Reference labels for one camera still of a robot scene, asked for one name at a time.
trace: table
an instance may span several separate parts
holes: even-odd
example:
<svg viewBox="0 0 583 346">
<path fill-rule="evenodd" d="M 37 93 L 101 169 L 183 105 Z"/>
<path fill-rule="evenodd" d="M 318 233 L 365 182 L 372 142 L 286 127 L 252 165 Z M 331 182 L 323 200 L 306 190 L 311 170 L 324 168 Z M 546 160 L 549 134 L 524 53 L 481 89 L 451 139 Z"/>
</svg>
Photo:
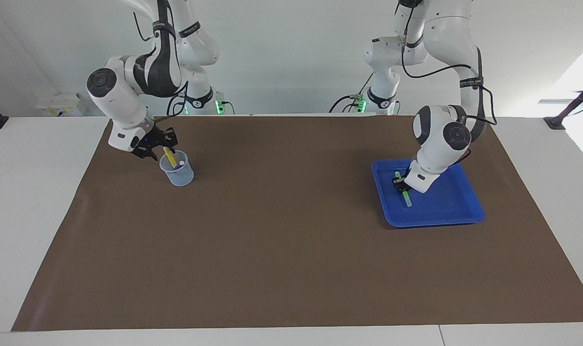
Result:
<svg viewBox="0 0 583 346">
<path fill-rule="evenodd" d="M 368 344 L 441 345 L 444 339 L 450 346 L 486 344 L 489 334 L 495 345 L 539 344 L 542 337 L 552 343 L 555 337 L 566 337 L 563 344 L 583 345 L 583 323 L 6 334 L 106 124 L 107 118 L 12 118 L 0 131 L 0 344 L 175 340 L 240 345 L 263 340 L 264 344 L 291 345 L 312 340 L 355 345 L 372 340 Z M 565 132 L 549 130 L 542 120 L 504 118 L 495 131 L 583 283 L 582 152 Z"/>
</svg>

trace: blue tray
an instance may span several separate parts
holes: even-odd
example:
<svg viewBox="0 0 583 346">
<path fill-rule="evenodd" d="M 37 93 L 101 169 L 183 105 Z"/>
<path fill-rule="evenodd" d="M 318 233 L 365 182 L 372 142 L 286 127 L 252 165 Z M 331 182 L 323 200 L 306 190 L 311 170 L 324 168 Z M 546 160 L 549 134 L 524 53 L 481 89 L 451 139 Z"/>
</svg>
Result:
<svg viewBox="0 0 583 346">
<path fill-rule="evenodd" d="M 383 160 L 372 164 L 385 218 L 396 228 L 467 225 L 482 222 L 485 214 L 462 167 L 450 167 L 424 195 L 409 191 L 413 203 L 407 208 L 394 188 L 396 172 L 405 175 L 410 160 Z"/>
</svg>

